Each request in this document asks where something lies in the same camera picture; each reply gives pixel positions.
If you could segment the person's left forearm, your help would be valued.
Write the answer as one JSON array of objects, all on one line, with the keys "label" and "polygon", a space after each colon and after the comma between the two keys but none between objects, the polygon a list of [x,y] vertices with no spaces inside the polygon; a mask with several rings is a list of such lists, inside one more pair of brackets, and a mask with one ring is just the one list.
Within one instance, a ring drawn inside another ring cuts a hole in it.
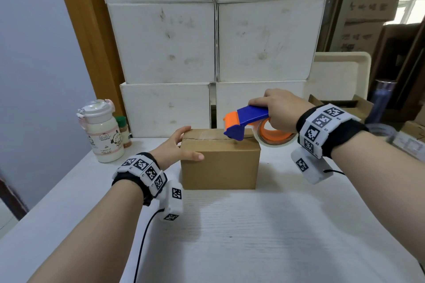
[{"label": "person's left forearm", "polygon": [[119,283],[143,201],[143,192],[136,183],[115,183],[28,283]]}]

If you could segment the open small brown carton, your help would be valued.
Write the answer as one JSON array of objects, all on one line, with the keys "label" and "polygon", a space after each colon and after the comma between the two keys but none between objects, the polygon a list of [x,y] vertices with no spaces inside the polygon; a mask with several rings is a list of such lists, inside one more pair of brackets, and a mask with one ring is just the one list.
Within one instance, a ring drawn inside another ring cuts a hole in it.
[{"label": "open small brown carton", "polygon": [[323,104],[333,104],[337,107],[342,108],[348,113],[358,117],[361,123],[364,123],[366,118],[371,113],[374,103],[369,102],[368,100],[361,98],[358,95],[354,95],[351,100],[319,100],[312,94],[308,98],[308,102],[314,104],[315,106]]}]

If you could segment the stack of printed brown cartons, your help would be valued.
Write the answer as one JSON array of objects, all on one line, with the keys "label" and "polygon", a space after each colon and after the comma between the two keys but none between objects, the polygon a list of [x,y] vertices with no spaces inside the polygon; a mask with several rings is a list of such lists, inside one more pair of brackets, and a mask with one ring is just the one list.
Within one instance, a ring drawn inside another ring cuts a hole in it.
[{"label": "stack of printed brown cartons", "polygon": [[384,23],[394,20],[399,0],[343,0],[331,52],[373,54]]}]

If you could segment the clear packing tape roll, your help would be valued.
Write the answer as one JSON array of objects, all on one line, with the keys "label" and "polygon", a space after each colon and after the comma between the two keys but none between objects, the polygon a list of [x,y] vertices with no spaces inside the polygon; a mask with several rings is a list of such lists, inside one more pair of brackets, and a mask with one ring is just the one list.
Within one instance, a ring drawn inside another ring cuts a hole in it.
[{"label": "clear packing tape roll", "polygon": [[266,126],[269,124],[269,117],[250,124],[253,129],[254,137],[260,145],[266,147],[283,147],[296,140],[298,136],[297,133],[267,129]]}]

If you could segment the small brown cardboard box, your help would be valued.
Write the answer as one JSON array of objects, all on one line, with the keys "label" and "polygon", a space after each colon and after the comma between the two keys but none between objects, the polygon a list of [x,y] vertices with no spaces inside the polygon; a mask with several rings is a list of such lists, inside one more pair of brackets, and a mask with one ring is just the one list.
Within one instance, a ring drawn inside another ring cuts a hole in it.
[{"label": "small brown cardboard box", "polygon": [[256,189],[261,147],[246,128],[242,141],[223,129],[192,129],[183,135],[181,149],[201,153],[199,162],[181,161],[185,190]]}]

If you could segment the white bottle with pink lid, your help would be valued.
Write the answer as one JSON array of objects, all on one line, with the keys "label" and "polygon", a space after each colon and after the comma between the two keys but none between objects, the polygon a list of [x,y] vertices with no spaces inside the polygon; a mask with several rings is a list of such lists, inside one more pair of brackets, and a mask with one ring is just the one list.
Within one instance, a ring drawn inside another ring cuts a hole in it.
[{"label": "white bottle with pink lid", "polygon": [[91,101],[77,111],[79,124],[85,130],[92,151],[101,163],[116,161],[124,154],[114,112],[115,106],[109,99]]}]

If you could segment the clear plastic labelled container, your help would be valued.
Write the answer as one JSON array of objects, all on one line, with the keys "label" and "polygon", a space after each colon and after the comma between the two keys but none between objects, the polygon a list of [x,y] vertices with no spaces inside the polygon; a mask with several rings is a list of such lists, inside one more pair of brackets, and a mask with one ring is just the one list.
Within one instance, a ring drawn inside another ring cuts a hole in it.
[{"label": "clear plastic labelled container", "polygon": [[399,131],[382,123],[366,124],[366,127],[370,133],[417,160],[425,162],[425,126],[406,121]]}]

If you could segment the person's left hand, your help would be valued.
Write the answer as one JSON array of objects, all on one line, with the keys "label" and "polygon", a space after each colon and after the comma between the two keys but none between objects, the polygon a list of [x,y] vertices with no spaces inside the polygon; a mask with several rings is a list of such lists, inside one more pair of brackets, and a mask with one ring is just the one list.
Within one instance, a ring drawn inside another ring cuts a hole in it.
[{"label": "person's left hand", "polygon": [[191,126],[183,126],[177,129],[169,139],[150,151],[150,154],[155,158],[157,165],[162,171],[166,171],[170,166],[181,161],[181,152],[194,152],[181,149],[179,146],[184,133],[191,129]]}]

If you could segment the person's right forearm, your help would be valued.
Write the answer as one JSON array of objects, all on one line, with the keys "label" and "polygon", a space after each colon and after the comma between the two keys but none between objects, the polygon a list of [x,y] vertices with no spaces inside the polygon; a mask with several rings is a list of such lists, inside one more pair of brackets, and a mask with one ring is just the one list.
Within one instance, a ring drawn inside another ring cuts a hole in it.
[{"label": "person's right forearm", "polygon": [[366,131],[331,157],[380,224],[425,263],[425,162]]}]

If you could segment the purple metal bottle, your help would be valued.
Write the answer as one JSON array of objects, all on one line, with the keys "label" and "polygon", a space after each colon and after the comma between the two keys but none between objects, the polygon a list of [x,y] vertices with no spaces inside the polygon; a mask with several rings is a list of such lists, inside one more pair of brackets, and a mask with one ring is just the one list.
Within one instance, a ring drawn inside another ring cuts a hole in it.
[{"label": "purple metal bottle", "polygon": [[375,80],[375,88],[369,98],[369,102],[373,103],[373,107],[368,117],[365,119],[365,124],[375,124],[380,122],[395,87],[395,80]]}]

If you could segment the person's right hand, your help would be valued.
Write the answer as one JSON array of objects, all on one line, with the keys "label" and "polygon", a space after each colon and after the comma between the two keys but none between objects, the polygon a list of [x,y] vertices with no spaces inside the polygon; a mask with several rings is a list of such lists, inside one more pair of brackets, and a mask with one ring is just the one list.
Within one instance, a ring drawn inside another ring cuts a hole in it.
[{"label": "person's right hand", "polygon": [[314,108],[312,103],[284,89],[267,89],[264,96],[271,97],[269,123],[274,129],[283,132],[297,133],[296,125],[300,117]]}]

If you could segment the left wrist marker tracker band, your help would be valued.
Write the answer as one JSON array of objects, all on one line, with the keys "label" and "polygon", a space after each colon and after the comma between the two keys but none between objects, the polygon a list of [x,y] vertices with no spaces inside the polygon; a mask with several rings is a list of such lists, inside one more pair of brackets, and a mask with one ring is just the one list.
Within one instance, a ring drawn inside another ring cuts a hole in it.
[{"label": "left wrist marker tracker band", "polygon": [[183,215],[182,184],[178,180],[168,179],[150,153],[142,152],[126,159],[115,171],[112,184],[120,180],[129,180],[141,188],[144,206],[150,206],[153,200],[158,200],[162,221],[172,222]]}]

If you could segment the right wrist marker tracker band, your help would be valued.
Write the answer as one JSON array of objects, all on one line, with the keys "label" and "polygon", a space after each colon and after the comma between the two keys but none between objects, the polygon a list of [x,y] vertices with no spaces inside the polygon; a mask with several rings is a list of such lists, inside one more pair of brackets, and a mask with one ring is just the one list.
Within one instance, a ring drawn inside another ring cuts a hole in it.
[{"label": "right wrist marker tracker band", "polygon": [[305,112],[297,122],[299,148],[291,159],[310,184],[317,184],[333,175],[325,158],[332,150],[368,128],[360,119],[333,105],[320,105]]}]

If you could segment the stack of white cardboard boxes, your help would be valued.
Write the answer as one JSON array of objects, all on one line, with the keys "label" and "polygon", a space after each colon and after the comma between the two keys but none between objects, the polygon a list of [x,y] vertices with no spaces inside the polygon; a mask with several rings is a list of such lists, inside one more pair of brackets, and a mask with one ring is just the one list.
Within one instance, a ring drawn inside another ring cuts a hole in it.
[{"label": "stack of white cardboard boxes", "polygon": [[217,126],[267,88],[303,96],[326,0],[105,0],[134,137]]}]

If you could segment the wooden door frame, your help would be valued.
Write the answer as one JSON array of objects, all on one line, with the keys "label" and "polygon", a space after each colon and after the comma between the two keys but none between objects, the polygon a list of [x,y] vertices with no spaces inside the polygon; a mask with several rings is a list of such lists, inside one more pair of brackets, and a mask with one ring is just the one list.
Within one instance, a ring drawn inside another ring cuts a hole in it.
[{"label": "wooden door frame", "polygon": [[95,95],[113,101],[127,116],[120,85],[125,82],[105,0],[64,0]]}]

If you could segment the wrist marker tracker band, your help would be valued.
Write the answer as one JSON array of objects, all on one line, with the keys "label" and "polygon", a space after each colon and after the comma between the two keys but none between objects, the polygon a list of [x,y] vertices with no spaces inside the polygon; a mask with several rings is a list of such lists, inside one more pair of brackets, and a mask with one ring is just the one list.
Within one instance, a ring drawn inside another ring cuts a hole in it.
[{"label": "wrist marker tracker band", "polygon": [[333,175],[325,158],[332,150],[368,128],[360,119],[333,105],[320,105],[305,112],[297,122],[299,148],[291,159],[310,184],[317,184]]},{"label": "wrist marker tracker band", "polygon": [[141,188],[144,206],[150,206],[153,200],[158,200],[162,221],[172,222],[183,215],[182,184],[178,180],[168,179],[150,153],[142,152],[126,159],[115,171],[112,184],[120,180],[129,180]]}]

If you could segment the blue orange tape dispenser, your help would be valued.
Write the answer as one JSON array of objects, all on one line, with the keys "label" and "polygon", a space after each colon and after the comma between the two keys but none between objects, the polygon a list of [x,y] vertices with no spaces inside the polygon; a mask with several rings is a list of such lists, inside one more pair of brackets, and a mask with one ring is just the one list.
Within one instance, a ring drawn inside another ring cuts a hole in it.
[{"label": "blue orange tape dispenser", "polygon": [[267,107],[248,105],[237,109],[224,116],[224,135],[230,139],[242,141],[247,126],[252,126],[255,130],[254,134],[260,135],[264,131],[268,118]]}]

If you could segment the spice jar with green lid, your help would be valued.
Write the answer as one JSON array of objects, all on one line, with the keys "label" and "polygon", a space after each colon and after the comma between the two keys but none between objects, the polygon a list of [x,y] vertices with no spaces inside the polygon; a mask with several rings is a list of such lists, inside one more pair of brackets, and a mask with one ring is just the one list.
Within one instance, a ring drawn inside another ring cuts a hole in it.
[{"label": "spice jar with green lid", "polygon": [[120,130],[122,146],[124,148],[130,147],[132,145],[132,142],[131,142],[131,135],[130,135],[130,132],[129,132],[129,126],[128,126],[126,117],[125,116],[116,116],[115,120],[116,120],[118,127],[119,127],[119,130]]}]

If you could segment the white plastic tray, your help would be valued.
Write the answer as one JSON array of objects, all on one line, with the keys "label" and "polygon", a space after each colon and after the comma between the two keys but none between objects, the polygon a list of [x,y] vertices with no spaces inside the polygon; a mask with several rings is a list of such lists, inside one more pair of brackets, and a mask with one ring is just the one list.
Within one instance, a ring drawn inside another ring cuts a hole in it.
[{"label": "white plastic tray", "polygon": [[371,56],[367,52],[316,52],[303,97],[351,100],[366,99],[369,90]]}]

